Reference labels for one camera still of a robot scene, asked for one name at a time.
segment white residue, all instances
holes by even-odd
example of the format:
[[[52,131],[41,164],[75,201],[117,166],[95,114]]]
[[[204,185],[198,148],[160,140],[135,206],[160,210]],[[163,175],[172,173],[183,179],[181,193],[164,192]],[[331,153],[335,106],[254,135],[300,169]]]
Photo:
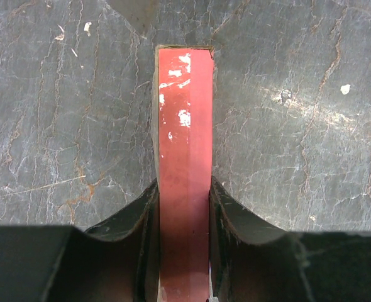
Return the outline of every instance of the white residue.
[[[166,88],[166,87],[169,87],[171,85],[173,85],[174,83],[170,83],[170,84],[167,84],[167,83],[161,83],[161,85],[159,85],[159,89],[160,88]]]
[[[164,94],[159,94],[159,103],[163,106],[165,104]]]
[[[91,27],[91,25],[92,25],[92,22],[85,23],[84,31],[87,32],[87,36],[91,36],[91,32],[89,31],[89,28]]]
[[[75,52],[74,49],[71,48],[71,51],[72,51],[72,53],[73,53],[76,57],[78,57],[78,55],[77,55],[77,53]]]
[[[347,85],[342,85],[341,86],[341,92],[342,92],[342,94],[348,94],[349,93],[349,91],[350,91],[350,85],[349,84],[347,84]]]
[[[179,56],[179,59],[181,62],[184,62],[187,64],[185,69],[188,73],[190,73],[191,72],[191,54],[187,53],[186,55],[181,55]]]
[[[187,110],[180,110],[179,112],[180,125],[190,128],[191,126],[191,115]]]
[[[64,29],[60,26],[60,25],[58,25],[58,27],[60,28],[60,30],[61,30],[61,34],[59,34],[58,36],[56,36],[54,39],[55,40],[58,40],[58,41],[62,41],[62,40],[64,40],[64,38],[65,38],[65,35],[64,35]]]
[[[169,70],[169,76],[181,77],[181,70]]]
[[[179,85],[177,85],[180,89],[182,89],[185,85],[188,85],[188,84],[190,84],[190,79],[188,79],[188,80],[186,80],[185,82],[183,82],[183,83],[181,83],[181,84],[179,84]]]

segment red painted surface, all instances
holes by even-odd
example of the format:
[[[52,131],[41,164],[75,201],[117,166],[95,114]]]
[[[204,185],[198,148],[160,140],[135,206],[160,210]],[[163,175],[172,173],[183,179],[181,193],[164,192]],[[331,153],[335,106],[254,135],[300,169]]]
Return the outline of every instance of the red painted surface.
[[[191,48],[160,49],[158,62],[162,299],[205,302],[214,64]]]

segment chipped paint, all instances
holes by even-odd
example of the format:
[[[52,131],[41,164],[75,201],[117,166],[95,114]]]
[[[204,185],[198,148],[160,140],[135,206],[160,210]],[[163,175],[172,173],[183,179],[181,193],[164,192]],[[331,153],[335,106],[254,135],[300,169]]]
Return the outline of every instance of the chipped paint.
[[[180,110],[179,112],[180,125],[190,128],[191,126],[191,114],[187,110]]]
[[[181,62],[186,63],[187,66],[185,67],[188,73],[191,72],[191,54],[187,53],[186,55],[179,56]]]
[[[169,70],[169,76],[181,77],[181,70]]]
[[[169,87],[171,85],[173,85],[174,83],[170,83],[170,84],[167,84],[167,83],[161,83],[161,85],[159,85],[159,89],[160,88],[166,88],[166,87]]]
[[[165,104],[164,94],[159,94],[159,104],[161,104],[162,106]]]
[[[184,86],[186,86],[186,85],[188,85],[188,84],[190,84],[190,79],[188,79],[188,80],[186,80],[185,82],[183,82],[183,83],[181,83],[181,84],[179,84],[179,85],[177,85],[180,89],[182,89]]]

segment white paint chip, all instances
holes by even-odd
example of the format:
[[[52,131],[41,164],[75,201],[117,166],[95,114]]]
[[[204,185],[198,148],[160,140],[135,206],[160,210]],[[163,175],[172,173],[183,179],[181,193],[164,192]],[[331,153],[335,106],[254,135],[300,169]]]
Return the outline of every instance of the white paint chip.
[[[159,94],[159,103],[163,106],[165,104],[164,94]]]
[[[183,82],[183,83],[181,83],[181,84],[179,84],[179,85],[177,85],[180,89],[182,89],[185,85],[188,85],[188,84],[190,84],[190,79],[188,79],[188,80],[186,80],[185,82]]]
[[[85,23],[84,31],[87,32],[87,36],[91,36],[91,32],[89,31],[89,28],[91,27],[91,25],[92,25],[92,22]]]
[[[187,110],[180,110],[179,112],[180,125],[190,128],[191,126],[191,114]]]
[[[186,55],[179,56],[181,62],[186,63],[187,66],[185,67],[188,73],[191,72],[191,54],[187,53]]]
[[[62,41],[62,40],[64,40],[64,38],[65,38],[65,35],[64,35],[64,29],[63,29],[60,25],[58,25],[58,27],[59,27],[60,30],[61,30],[61,34],[59,34],[58,36],[56,36],[56,37],[54,38],[54,40]]]
[[[181,77],[181,70],[169,70],[169,76]]]
[[[348,94],[349,91],[350,91],[350,85],[349,85],[349,84],[347,84],[347,85],[342,85],[342,86],[341,86],[341,92],[342,92],[343,95]]]
[[[166,88],[166,87],[169,87],[171,85],[173,85],[174,83],[170,83],[170,84],[167,84],[167,83],[161,83],[161,85],[159,85],[159,89],[160,88]]]
[[[72,53],[73,53],[76,57],[78,57],[77,53],[75,52],[75,50],[74,50],[73,48],[71,48],[71,51],[72,51]]]

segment marble surface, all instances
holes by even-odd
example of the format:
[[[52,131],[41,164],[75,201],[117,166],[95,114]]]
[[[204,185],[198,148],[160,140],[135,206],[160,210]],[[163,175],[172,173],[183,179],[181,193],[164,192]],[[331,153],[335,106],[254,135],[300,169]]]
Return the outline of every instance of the marble surface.
[[[104,0],[0,0],[0,224],[89,227],[150,184],[166,43],[215,47],[213,174],[236,199],[288,230],[371,230],[371,1],[155,15],[139,34]]]

